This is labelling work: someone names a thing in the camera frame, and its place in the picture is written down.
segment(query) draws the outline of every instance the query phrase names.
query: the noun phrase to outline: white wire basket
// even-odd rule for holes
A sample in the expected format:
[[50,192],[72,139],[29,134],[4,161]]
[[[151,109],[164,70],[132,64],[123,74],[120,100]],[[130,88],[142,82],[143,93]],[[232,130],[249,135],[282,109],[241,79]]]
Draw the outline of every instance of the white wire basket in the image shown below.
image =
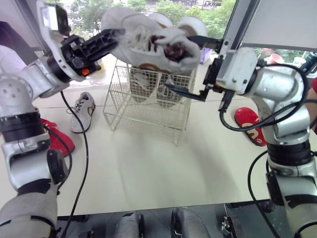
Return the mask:
[[111,130],[122,127],[180,145],[191,100],[172,92],[163,83],[192,92],[195,76],[196,70],[185,76],[116,65],[103,110]]

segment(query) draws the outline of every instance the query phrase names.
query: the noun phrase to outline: table surface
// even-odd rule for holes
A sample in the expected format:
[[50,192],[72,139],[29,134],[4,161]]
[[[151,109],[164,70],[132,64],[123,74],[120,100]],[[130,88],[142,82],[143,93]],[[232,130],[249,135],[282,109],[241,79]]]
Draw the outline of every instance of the table surface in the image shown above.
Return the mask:
[[[202,88],[206,65],[199,66],[195,92]],[[107,77],[111,70],[106,69]],[[96,101],[87,131],[89,170],[75,214],[142,210],[175,206],[249,201],[247,173],[254,158],[266,147],[255,146],[244,133],[226,129],[220,122],[221,95],[210,92],[207,101],[191,104],[187,131],[179,147],[162,138],[118,128],[111,131],[102,113],[108,86],[65,90],[71,105],[83,91]],[[58,196],[58,215],[68,215],[85,169],[85,146],[81,134],[69,130],[70,116],[59,94],[37,99],[41,117],[54,121],[75,143],[73,169]],[[226,120],[235,125],[239,107],[256,110],[250,99],[234,97]],[[310,143],[317,150],[317,136]],[[265,158],[255,166],[252,186],[257,199],[268,198]],[[13,198],[3,154],[0,153],[0,206]]]

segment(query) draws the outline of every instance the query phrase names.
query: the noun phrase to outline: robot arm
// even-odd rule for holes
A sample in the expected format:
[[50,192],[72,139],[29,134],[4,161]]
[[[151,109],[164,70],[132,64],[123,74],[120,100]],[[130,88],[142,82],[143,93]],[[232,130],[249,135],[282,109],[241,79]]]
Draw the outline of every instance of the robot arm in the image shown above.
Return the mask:
[[37,1],[41,34],[52,53],[16,74],[0,74],[1,145],[17,196],[0,210],[0,238],[56,236],[57,185],[68,174],[62,154],[49,149],[32,101],[49,97],[100,69],[96,61],[114,49],[122,30],[104,30],[88,41],[68,35],[65,10]]
[[[261,121],[289,107],[264,125],[263,132],[271,168],[266,174],[269,194],[276,205],[285,206],[291,231],[297,234],[317,221],[317,171],[309,144],[310,115],[304,105],[297,103],[298,109],[288,117],[295,108],[294,103],[304,102],[306,98],[306,77],[285,67],[262,64],[256,68],[257,64],[253,49],[241,48],[228,52],[224,59],[215,59],[203,82],[205,89],[199,95],[178,86],[166,86],[182,96],[201,101],[206,100],[209,90],[224,91],[219,107],[220,120],[235,131],[242,129],[229,126],[223,118],[235,93],[256,103]],[[316,234],[317,227],[310,226],[301,237],[310,238]]]
[[[108,29],[88,41],[78,36],[65,38],[69,31],[66,12],[40,0],[37,10],[42,37],[52,53],[16,75],[0,75],[0,131],[5,140],[2,150],[11,185],[18,192],[0,211],[0,238],[55,236],[56,184],[66,177],[67,167],[58,151],[49,150],[49,135],[44,132],[32,101],[49,97],[66,88],[70,80],[82,81],[98,70],[96,61],[114,49],[115,37],[124,33]],[[225,57],[215,59],[210,65],[200,95],[178,86],[167,87],[201,101],[206,100],[209,90],[224,91],[220,115],[235,93],[252,98],[263,121],[290,106],[275,116],[275,123],[263,127],[272,169],[266,175],[267,184],[272,200],[285,206],[294,233],[316,221],[317,172],[308,142],[309,114],[301,106],[284,120],[294,110],[293,103],[306,96],[305,82],[289,73],[264,66],[257,68],[259,62],[252,49],[226,52],[226,41],[204,37],[191,40],[201,47],[206,41]]]

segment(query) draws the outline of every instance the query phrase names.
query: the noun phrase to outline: red shoe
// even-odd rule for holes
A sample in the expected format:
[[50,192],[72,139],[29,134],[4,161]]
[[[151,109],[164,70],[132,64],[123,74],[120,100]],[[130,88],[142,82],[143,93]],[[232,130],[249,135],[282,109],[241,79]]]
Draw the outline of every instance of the red shoe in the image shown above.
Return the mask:
[[[252,126],[259,122],[259,116],[250,108],[239,108],[236,110],[234,119],[240,127]],[[260,128],[248,130],[245,133],[255,145],[266,146],[266,141]]]
[[[49,120],[45,120],[45,119],[42,119],[42,122],[49,129],[51,129],[53,132],[55,132],[65,142],[65,144],[69,148],[70,152],[74,151],[74,149],[75,149],[74,142],[71,140],[71,138],[69,138],[68,135],[66,135],[63,132],[58,130],[56,123],[50,122]],[[68,152],[67,152],[65,146],[51,133],[49,133],[49,135],[51,138],[50,148],[60,150],[63,153],[63,156],[66,157],[68,155]]]

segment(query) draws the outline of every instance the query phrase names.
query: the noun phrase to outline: orange light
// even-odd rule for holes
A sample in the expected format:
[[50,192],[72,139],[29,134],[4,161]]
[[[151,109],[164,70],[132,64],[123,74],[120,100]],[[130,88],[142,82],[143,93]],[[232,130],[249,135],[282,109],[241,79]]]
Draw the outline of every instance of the orange light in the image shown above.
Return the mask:
[[89,69],[87,69],[87,68],[83,68],[83,69],[81,70],[81,73],[83,74],[83,76],[86,76],[86,75],[90,74],[90,71],[89,71]]

